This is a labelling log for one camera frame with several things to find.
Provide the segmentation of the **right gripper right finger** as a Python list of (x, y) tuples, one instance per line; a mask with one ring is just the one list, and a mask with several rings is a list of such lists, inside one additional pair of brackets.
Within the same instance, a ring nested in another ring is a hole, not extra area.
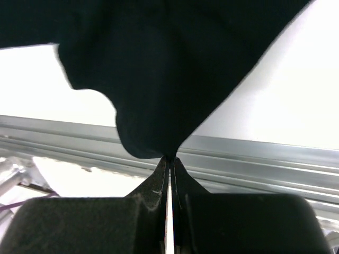
[(175, 253), (329, 253), (308, 202), (291, 194), (210, 193), (170, 162)]

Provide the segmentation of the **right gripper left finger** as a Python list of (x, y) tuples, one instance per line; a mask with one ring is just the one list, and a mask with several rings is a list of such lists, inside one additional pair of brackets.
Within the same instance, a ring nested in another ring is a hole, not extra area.
[(1, 253), (164, 253), (169, 163), (125, 197), (33, 198), (17, 211)]

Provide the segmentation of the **black t shirt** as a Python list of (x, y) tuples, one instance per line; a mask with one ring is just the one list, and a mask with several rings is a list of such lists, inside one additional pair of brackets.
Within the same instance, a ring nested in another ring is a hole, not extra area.
[(175, 156), (308, 1), (1, 1), (1, 47), (55, 43), (74, 89), (104, 94), (122, 145)]

